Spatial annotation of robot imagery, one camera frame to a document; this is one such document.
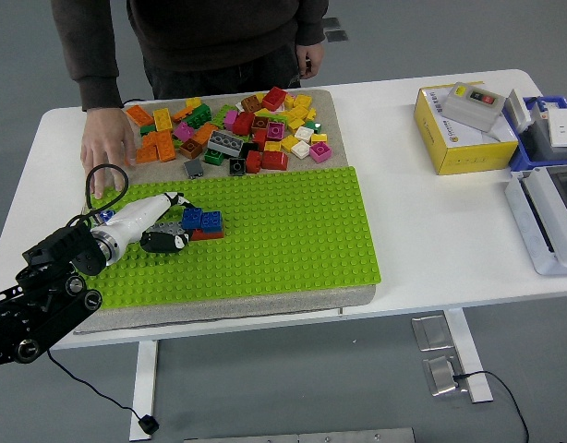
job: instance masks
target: orange lego brick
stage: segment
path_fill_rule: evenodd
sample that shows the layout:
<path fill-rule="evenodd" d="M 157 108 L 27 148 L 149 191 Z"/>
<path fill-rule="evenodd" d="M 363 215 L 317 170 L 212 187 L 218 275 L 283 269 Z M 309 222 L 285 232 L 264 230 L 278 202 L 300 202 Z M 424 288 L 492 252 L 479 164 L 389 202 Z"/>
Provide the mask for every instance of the orange lego brick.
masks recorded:
<path fill-rule="evenodd" d="M 173 129 L 173 122 L 168 108 L 157 109 L 154 111 L 154 124 L 158 132 Z"/>
<path fill-rule="evenodd" d="M 138 126 L 154 125 L 154 119 L 139 104 L 126 109 L 126 114 Z"/>
<path fill-rule="evenodd" d="M 169 162 L 170 160 L 176 159 L 171 131 L 162 131 L 156 134 L 156 149 L 158 150 L 158 158 L 161 162 Z"/>
<path fill-rule="evenodd" d="M 201 145 L 201 147 L 204 148 L 208 144 L 211 133 L 217 130 L 218 126 L 213 125 L 210 122 L 204 123 L 191 139 L 197 141 Z"/>
<path fill-rule="evenodd" d="M 139 150 L 136 150 L 136 163 L 149 163 L 156 162 L 158 160 L 158 152 L 156 151 L 156 145 L 144 147 L 142 146 Z"/>
<path fill-rule="evenodd" d="M 193 106 L 188 106 L 187 108 L 183 108 L 178 113 L 171 115 L 171 120 L 173 120 L 175 123 L 179 123 L 181 120 L 191 114 L 193 114 Z"/>

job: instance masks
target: pink lego brick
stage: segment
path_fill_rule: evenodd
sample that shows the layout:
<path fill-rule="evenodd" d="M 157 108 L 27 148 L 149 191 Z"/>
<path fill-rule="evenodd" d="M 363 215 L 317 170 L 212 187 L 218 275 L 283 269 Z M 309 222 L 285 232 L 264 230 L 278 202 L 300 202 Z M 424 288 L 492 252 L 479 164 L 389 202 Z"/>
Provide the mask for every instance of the pink lego brick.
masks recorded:
<path fill-rule="evenodd" d="M 319 141 L 310 147 L 310 157 L 316 163 L 322 163 L 332 155 L 331 148 L 324 141 Z"/>

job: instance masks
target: lego brick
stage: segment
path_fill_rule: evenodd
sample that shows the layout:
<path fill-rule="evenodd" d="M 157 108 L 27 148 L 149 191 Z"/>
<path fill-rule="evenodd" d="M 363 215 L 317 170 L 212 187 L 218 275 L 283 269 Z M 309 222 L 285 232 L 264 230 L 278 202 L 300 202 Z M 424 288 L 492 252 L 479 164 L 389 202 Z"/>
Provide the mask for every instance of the lego brick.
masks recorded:
<path fill-rule="evenodd" d="M 199 159 L 191 160 L 189 162 L 183 163 L 185 168 L 185 173 L 190 179 L 203 177 L 203 167 Z"/>
<path fill-rule="evenodd" d="M 299 118 L 297 118 L 296 120 L 288 121 L 287 127 L 290 131 L 295 133 L 298 130 L 298 128 L 301 127 L 303 124 L 304 124 L 304 120 L 300 120 Z"/>
<path fill-rule="evenodd" d="M 312 129 L 315 134 L 320 134 L 322 131 L 322 125 L 320 123 L 316 123 L 314 121 L 307 121 L 304 123 L 304 127 L 308 129 Z"/>
<path fill-rule="evenodd" d="M 222 213 L 218 210 L 201 214 L 201 231 L 204 233 L 218 233 L 222 231 Z"/>
<path fill-rule="evenodd" d="M 156 145 L 142 146 L 139 150 L 136 150 L 136 163 L 149 163 L 158 161 L 158 151 L 156 150 Z"/>
<path fill-rule="evenodd" d="M 238 157 L 243 147 L 243 140 L 221 131 L 213 131 L 208 140 L 208 149 L 217 150 L 232 157 Z"/>
<path fill-rule="evenodd" d="M 154 124 L 157 132 L 173 130 L 173 121 L 168 108 L 154 110 Z"/>
<path fill-rule="evenodd" d="M 249 174 L 257 174 L 261 170 L 261 154 L 257 150 L 248 152 L 246 167 Z"/>
<path fill-rule="evenodd" d="M 230 159 L 230 175 L 245 175 L 247 173 L 247 161 L 245 159 Z"/>
<path fill-rule="evenodd" d="M 156 149 L 158 150 L 158 159 L 161 162 L 169 162 L 176 159 L 171 131 L 164 130 L 156 133 Z"/>
<path fill-rule="evenodd" d="M 235 120 L 238 117 L 237 110 L 231 110 L 226 113 L 226 117 L 224 118 L 224 128 L 232 132 L 232 126 L 235 124 Z"/>
<path fill-rule="evenodd" d="M 267 124 L 267 139 L 281 141 L 284 139 L 285 125 L 278 122 L 269 122 Z"/>
<path fill-rule="evenodd" d="M 179 148 L 179 152 L 181 152 L 181 154 L 191 160 L 197 158 L 202 151 L 203 148 L 201 147 L 201 145 L 193 138 L 190 138 L 188 141 L 183 143 L 183 145 L 181 145 L 181 148 Z"/>
<path fill-rule="evenodd" d="M 320 141 L 310 147 L 310 157 L 312 157 L 316 163 L 322 163 L 331 156 L 331 148 L 329 148 L 329 145 L 323 141 Z"/>
<path fill-rule="evenodd" d="M 259 152 L 259 143 L 255 143 L 254 141 L 246 141 L 243 143 L 243 147 L 240 149 L 240 154 L 238 154 L 238 157 L 245 159 L 248 156 L 248 153 L 252 150 Z"/>
<path fill-rule="evenodd" d="M 238 136 L 247 136 L 250 134 L 250 127 L 253 125 L 255 115 L 247 112 L 240 113 L 232 125 L 232 132 Z"/>
<path fill-rule="evenodd" d="M 294 101 L 296 100 L 296 97 L 294 97 L 292 94 L 287 94 L 285 96 L 285 99 L 283 99 L 283 107 L 286 110 L 290 110 L 294 107 Z"/>
<path fill-rule="evenodd" d="M 193 109 L 198 108 L 201 106 L 201 98 L 200 97 L 192 97 L 190 99 L 185 100 L 186 107 L 192 107 Z"/>
<path fill-rule="evenodd" d="M 329 140 L 326 134 L 312 134 L 312 137 L 310 137 L 310 143 L 314 145 L 319 141 L 324 141 L 326 143 Z"/>
<path fill-rule="evenodd" d="M 263 169 L 274 169 L 277 171 L 287 171 L 288 158 L 285 152 L 266 150 L 263 152 L 261 167 Z"/>
<path fill-rule="evenodd" d="M 202 103 L 200 106 L 193 110 L 193 113 L 191 113 L 191 115 L 188 115 L 182 121 L 195 129 L 199 129 L 204 123 L 207 123 L 210 120 L 210 106 Z"/>
<path fill-rule="evenodd" d="M 265 142 L 265 148 L 263 148 L 263 151 L 267 152 L 267 151 L 272 151 L 272 152 L 277 152 L 282 150 L 282 142 L 281 141 L 273 141 L 273 140 L 268 140 Z"/>
<path fill-rule="evenodd" d="M 265 150 L 265 142 L 267 141 L 267 129 L 260 129 L 253 135 L 253 141 L 259 145 L 259 152 Z"/>
<path fill-rule="evenodd" d="M 306 116 L 308 115 L 308 109 L 304 106 L 297 106 L 296 108 L 288 111 L 290 115 L 293 115 L 295 118 L 299 118 L 300 120 L 306 120 Z"/>
<path fill-rule="evenodd" d="M 263 107 L 269 109 L 270 111 L 276 111 L 285 100 L 287 92 L 280 90 L 277 87 L 271 88 L 271 90 L 263 97 Z"/>
<path fill-rule="evenodd" d="M 255 118 L 253 118 L 253 124 L 250 126 L 251 134 L 255 134 L 257 131 L 261 129 L 267 129 L 268 124 L 269 124 L 269 117 L 262 115 L 255 115 Z"/>
<path fill-rule="evenodd" d="M 220 166 L 224 160 L 224 154 L 218 152 L 217 150 L 206 150 L 206 154 L 203 158 L 206 163 L 215 164 Z"/>
<path fill-rule="evenodd" d="M 306 116 L 306 120 L 307 121 L 314 121 L 314 119 L 317 118 L 317 110 L 314 108 L 310 108 L 310 111 L 308 111 L 308 115 Z"/>
<path fill-rule="evenodd" d="M 126 114 L 132 122 L 140 127 L 154 125 L 154 117 L 144 111 L 144 108 L 139 104 L 127 108 Z"/>
<path fill-rule="evenodd" d="M 286 138 L 284 138 L 282 140 L 282 148 L 284 148 L 285 150 L 287 150 L 288 152 L 292 151 L 292 148 L 297 145 L 298 140 L 296 137 L 294 136 L 287 136 Z"/>
<path fill-rule="evenodd" d="M 173 131 L 173 135 L 181 141 L 188 141 L 195 134 L 195 129 L 189 126 L 185 122 L 179 123 L 179 125 Z"/>
<path fill-rule="evenodd" d="M 220 231 L 218 233 L 204 233 L 203 231 L 201 231 L 201 229 L 195 229 L 189 237 L 189 241 L 197 242 L 200 240 L 217 240 L 219 238 L 224 238 L 223 231 Z"/>
<path fill-rule="evenodd" d="M 302 107 L 308 109 L 311 104 L 312 104 L 312 97 L 310 97 L 309 95 L 298 94 L 296 96 L 296 99 L 294 100 L 294 107 L 295 108 L 297 106 L 302 106 Z"/>
<path fill-rule="evenodd" d="M 314 131 L 312 129 L 309 129 L 305 126 L 301 126 L 297 129 L 296 133 L 294 134 L 294 137 L 296 137 L 298 140 L 303 140 L 309 143 L 312 134 L 314 134 Z"/>
<path fill-rule="evenodd" d="M 236 110 L 235 106 L 232 106 L 231 104 L 225 104 L 222 108 L 220 108 L 220 111 L 218 111 L 218 113 L 216 113 L 216 115 L 212 118 L 211 123 L 214 126 L 216 126 L 218 129 L 225 129 L 226 116 L 232 112 L 234 112 L 235 115 L 238 115 L 238 111 Z"/>
<path fill-rule="evenodd" d="M 183 108 L 181 111 L 178 111 L 171 115 L 171 120 L 175 123 L 180 123 L 188 115 L 193 113 L 193 106 L 188 106 L 187 108 Z"/>
<path fill-rule="evenodd" d="M 112 267 L 87 278 L 89 287 L 104 293 L 103 309 L 380 282 L 354 168 L 132 185 L 114 210 L 175 189 L 201 208 L 219 209 L 225 237 L 193 242 L 171 255 L 145 254 L 130 245 Z M 101 204 L 118 194 L 106 191 Z M 182 215 L 182 209 L 171 208 L 161 222 L 180 221 Z"/>
<path fill-rule="evenodd" d="M 181 218 L 181 227 L 185 230 L 201 229 L 202 213 L 203 210 L 201 208 L 185 208 Z"/>
<path fill-rule="evenodd" d="M 256 95 L 251 95 L 249 97 L 246 97 L 245 99 L 242 100 L 242 102 L 240 102 L 240 104 L 242 105 L 243 109 L 248 113 L 255 113 L 256 111 L 259 111 L 262 107 Z"/>
<path fill-rule="evenodd" d="M 202 148 L 205 148 L 211 137 L 211 133 L 217 129 L 218 127 L 214 126 L 212 123 L 206 122 L 191 139 L 197 141 Z"/>
<path fill-rule="evenodd" d="M 156 125 L 146 125 L 139 127 L 139 134 L 144 137 L 152 131 L 156 131 Z"/>
<path fill-rule="evenodd" d="M 310 154 L 310 145 L 306 141 L 300 140 L 294 145 L 292 152 L 298 159 L 305 159 Z"/>

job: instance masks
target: yellow box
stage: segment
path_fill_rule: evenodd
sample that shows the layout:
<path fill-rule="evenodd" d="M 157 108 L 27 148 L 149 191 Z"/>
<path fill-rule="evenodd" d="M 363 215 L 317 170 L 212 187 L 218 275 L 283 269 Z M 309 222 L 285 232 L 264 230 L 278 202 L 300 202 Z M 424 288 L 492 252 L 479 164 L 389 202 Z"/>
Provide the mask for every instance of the yellow box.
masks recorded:
<path fill-rule="evenodd" d="M 443 117 L 441 104 L 452 85 L 422 88 L 416 98 L 415 120 L 439 175 L 476 173 L 506 168 L 517 137 L 503 115 L 490 135 Z"/>

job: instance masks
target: blue lego brick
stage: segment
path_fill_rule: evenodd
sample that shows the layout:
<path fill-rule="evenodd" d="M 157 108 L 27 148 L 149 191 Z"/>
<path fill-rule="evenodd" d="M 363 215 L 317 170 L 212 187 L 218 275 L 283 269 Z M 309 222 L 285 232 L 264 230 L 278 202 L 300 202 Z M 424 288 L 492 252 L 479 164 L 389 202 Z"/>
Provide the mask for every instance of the blue lego brick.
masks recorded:
<path fill-rule="evenodd" d="M 202 213 L 203 210 L 201 208 L 185 208 L 181 227 L 185 230 L 201 228 Z"/>
<path fill-rule="evenodd" d="M 204 212 L 201 215 L 201 231 L 220 233 L 222 231 L 222 213 L 218 210 Z"/>

